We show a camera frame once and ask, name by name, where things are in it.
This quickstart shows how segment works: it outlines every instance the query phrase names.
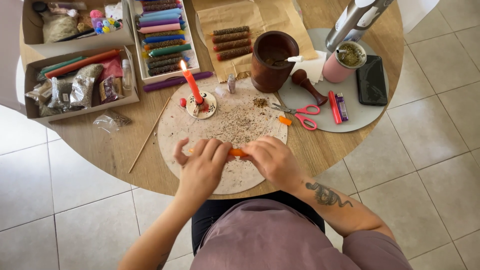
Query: round wooden table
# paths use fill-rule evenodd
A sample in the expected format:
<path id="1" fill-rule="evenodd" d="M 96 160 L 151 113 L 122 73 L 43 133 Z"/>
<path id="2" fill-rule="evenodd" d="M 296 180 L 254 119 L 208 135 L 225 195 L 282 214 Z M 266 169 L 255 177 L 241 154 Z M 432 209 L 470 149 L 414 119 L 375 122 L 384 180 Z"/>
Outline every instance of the round wooden table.
<path id="1" fill-rule="evenodd" d="M 332 27 L 349 2 L 350 0 L 298 0 L 303 12 L 303 23 L 307 29 Z M 196 29 L 193 19 L 195 11 L 191 0 L 185 0 L 184 5 L 187 16 L 192 18 L 190 28 Z M 383 59 L 390 85 L 390 100 L 398 83 L 403 60 L 403 28 L 396 2 L 390 5 L 362 40 Z M 193 31 L 193 41 L 195 44 L 202 43 L 196 31 Z M 130 46 L 129 49 L 132 53 L 135 52 L 134 46 Z M 44 58 L 26 46 L 22 36 L 20 50 L 24 65 Z M 197 55 L 201 70 L 213 71 L 205 46 L 197 46 Z M 155 143 L 156 137 L 150 137 L 133 171 L 128 173 L 167 98 L 179 88 L 174 86 L 160 91 L 143 92 L 141 88 L 143 82 L 139 76 L 138 67 L 136 63 L 140 102 L 114 108 L 116 112 L 132 118 L 132 124 L 128 128 L 123 128 L 112 135 L 99 132 L 92 123 L 98 115 L 102 114 L 101 111 L 54 121 L 50 124 L 70 147 L 107 173 L 144 189 L 175 195 L 179 180 L 165 164 L 159 147 Z M 287 117 L 293 120 L 293 115 L 287 114 Z M 318 129 L 309 131 L 301 125 L 292 125 L 288 127 L 287 145 L 308 173 L 315 176 L 355 149 L 373 130 L 380 117 L 371 124 L 348 133 L 330 133 Z M 275 190 L 268 181 L 263 181 L 237 194 L 213 195 L 211 198 L 250 197 Z"/>

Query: hand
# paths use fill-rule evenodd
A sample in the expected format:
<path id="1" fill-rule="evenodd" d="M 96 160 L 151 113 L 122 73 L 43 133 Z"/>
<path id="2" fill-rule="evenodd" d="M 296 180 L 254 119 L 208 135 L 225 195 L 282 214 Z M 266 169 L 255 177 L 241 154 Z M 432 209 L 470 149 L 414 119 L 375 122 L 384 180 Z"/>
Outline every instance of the hand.
<path id="1" fill-rule="evenodd" d="M 235 157 L 228 154 L 232 143 L 222 143 L 217 139 L 198 141 L 193 154 L 186 156 L 182 153 L 182 148 L 187 143 L 188 138 L 177 142 L 173 154 L 182 166 L 180 185 L 175 197 L 193 200 L 200 207 L 218 186 L 225 163 Z"/>
<path id="2" fill-rule="evenodd" d="M 260 137 L 241 149 L 249 156 L 240 159 L 251 161 L 280 190 L 293 194 L 308 177 L 290 149 L 275 137 Z"/>

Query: pink scissors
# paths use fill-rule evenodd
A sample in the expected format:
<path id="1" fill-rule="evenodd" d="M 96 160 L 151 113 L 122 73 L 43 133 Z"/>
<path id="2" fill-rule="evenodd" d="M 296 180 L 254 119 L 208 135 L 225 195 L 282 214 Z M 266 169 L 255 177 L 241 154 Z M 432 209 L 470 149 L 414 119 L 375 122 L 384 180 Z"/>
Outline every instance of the pink scissors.
<path id="1" fill-rule="evenodd" d="M 273 108 L 273 107 L 272 107 L 272 109 L 274 109 L 274 110 L 281 110 L 281 111 L 284 111 L 284 112 L 289 112 L 289 113 L 291 113 L 291 114 L 294 114 L 295 117 L 297 117 L 297 118 L 300 120 L 300 123 L 302 124 L 302 126 L 303 126 L 304 128 L 306 128 L 306 129 L 308 129 L 308 130 L 315 130 L 315 129 L 317 129 L 317 123 L 315 123 L 314 120 L 298 114 L 298 112 L 299 112 L 299 113 L 305 113 L 305 114 L 319 114 L 319 113 L 320 113 L 320 108 L 319 108 L 317 105 L 310 104 L 310 105 L 307 105 L 307 106 L 305 106 L 305 107 L 303 107 L 303 108 L 301 108 L 301 109 L 290 109 L 290 108 L 283 107 L 283 106 L 278 105 L 278 104 L 275 104 L 275 103 L 272 103 L 272 105 L 278 107 L 278 108 Z M 313 108 L 317 109 L 317 111 L 308 111 L 307 109 L 308 109 L 309 107 L 313 107 Z M 305 124 L 305 122 L 310 122 L 311 124 L 309 124 L 309 125 L 311 125 L 311 126 L 313 126 L 313 127 L 307 126 L 307 125 Z"/>

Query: smartphone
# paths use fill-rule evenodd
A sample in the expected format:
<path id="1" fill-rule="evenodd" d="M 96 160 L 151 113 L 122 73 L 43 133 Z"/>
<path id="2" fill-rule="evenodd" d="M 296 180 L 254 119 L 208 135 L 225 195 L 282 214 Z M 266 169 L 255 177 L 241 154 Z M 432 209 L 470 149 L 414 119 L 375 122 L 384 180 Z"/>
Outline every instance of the smartphone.
<path id="1" fill-rule="evenodd" d="M 387 105 L 384 65 L 377 55 L 367 55 L 367 61 L 357 69 L 357 87 L 359 102 L 363 105 Z"/>

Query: wooden pestle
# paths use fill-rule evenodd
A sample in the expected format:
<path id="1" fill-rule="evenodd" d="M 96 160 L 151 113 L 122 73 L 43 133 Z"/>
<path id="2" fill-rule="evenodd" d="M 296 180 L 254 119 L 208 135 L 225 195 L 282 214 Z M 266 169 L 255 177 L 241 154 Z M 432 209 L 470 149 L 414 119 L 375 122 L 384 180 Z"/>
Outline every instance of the wooden pestle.
<path id="1" fill-rule="evenodd" d="M 312 96 L 317 100 L 317 106 L 322 106 L 328 101 L 328 97 L 318 93 L 318 91 L 310 83 L 307 78 L 307 72 L 303 69 L 299 69 L 292 74 L 292 82 L 296 85 L 307 89 Z"/>

